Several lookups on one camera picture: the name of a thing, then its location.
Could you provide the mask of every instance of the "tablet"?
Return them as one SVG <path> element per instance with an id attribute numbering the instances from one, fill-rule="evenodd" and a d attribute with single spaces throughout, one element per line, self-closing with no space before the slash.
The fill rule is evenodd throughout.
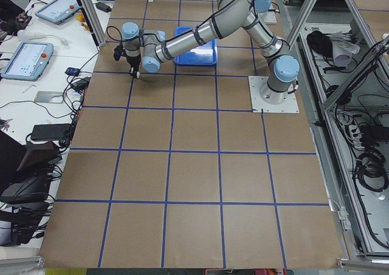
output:
<path id="1" fill-rule="evenodd" d="M 53 0 L 36 11 L 35 15 L 52 23 L 61 24 L 79 8 L 76 0 Z"/>
<path id="2" fill-rule="evenodd" d="M 53 54 L 53 44 L 23 41 L 6 65 L 1 77 L 36 81 L 42 75 Z"/>

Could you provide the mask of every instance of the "robotic arm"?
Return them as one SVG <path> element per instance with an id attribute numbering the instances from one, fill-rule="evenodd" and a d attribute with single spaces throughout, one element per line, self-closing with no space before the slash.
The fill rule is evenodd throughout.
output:
<path id="1" fill-rule="evenodd" d="M 124 23 L 124 49 L 115 49 L 115 59 L 126 56 L 131 66 L 130 74 L 138 78 L 141 47 L 143 68 L 155 73 L 161 63 L 215 38 L 225 38 L 242 27 L 261 48 L 270 68 L 270 77 L 260 89 L 261 97 L 270 104 L 282 103 L 289 86 L 296 80 L 300 65 L 289 55 L 287 42 L 272 33 L 258 17 L 257 11 L 267 11 L 271 0 L 217 0 L 217 3 L 218 11 L 203 23 L 168 40 L 164 32 L 139 29 L 132 22 Z"/>

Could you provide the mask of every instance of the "blue joint cap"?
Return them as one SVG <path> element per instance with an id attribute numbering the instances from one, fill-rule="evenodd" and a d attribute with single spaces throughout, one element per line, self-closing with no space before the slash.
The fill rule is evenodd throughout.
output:
<path id="1" fill-rule="evenodd" d="M 258 13 L 267 12 L 272 5 L 272 0 L 254 0 L 254 7 Z"/>
<path id="2" fill-rule="evenodd" d="M 122 25 L 123 39 L 133 39 L 139 35 L 139 27 L 136 23 L 126 22 Z"/>
<path id="3" fill-rule="evenodd" d="M 283 55 L 279 57 L 274 64 L 275 76 L 284 83 L 293 82 L 300 70 L 300 64 L 298 61 L 290 55 Z"/>
<path id="4" fill-rule="evenodd" d="M 142 67 L 145 69 L 146 72 L 156 73 L 160 69 L 160 62 L 150 56 L 144 56 L 142 60 Z"/>
<path id="5" fill-rule="evenodd" d="M 158 32 L 158 35 L 159 35 L 159 39 L 161 41 L 164 41 L 166 39 L 166 33 L 164 31 L 160 31 L 160 30 L 157 30 Z"/>

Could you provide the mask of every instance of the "white mounting plate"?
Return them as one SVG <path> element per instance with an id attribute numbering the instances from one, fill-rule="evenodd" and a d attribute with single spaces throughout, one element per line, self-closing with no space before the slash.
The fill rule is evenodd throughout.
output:
<path id="1" fill-rule="evenodd" d="M 260 88 L 267 81 L 268 76 L 249 76 L 251 105 L 254 113 L 300 113 L 294 93 L 289 94 L 285 101 L 279 105 L 269 104 L 260 96 Z"/>
<path id="2" fill-rule="evenodd" d="M 265 12 L 260 13 L 260 17 L 266 24 L 276 24 L 277 19 L 275 17 L 275 12 Z"/>

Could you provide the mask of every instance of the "blue tray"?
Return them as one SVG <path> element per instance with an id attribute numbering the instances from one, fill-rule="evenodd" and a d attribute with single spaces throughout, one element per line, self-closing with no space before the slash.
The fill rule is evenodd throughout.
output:
<path id="1" fill-rule="evenodd" d="M 190 26 L 179 26 L 175 30 L 175 35 L 190 29 L 192 29 Z M 174 62 L 180 66 L 213 66 L 218 62 L 216 40 L 176 56 Z"/>

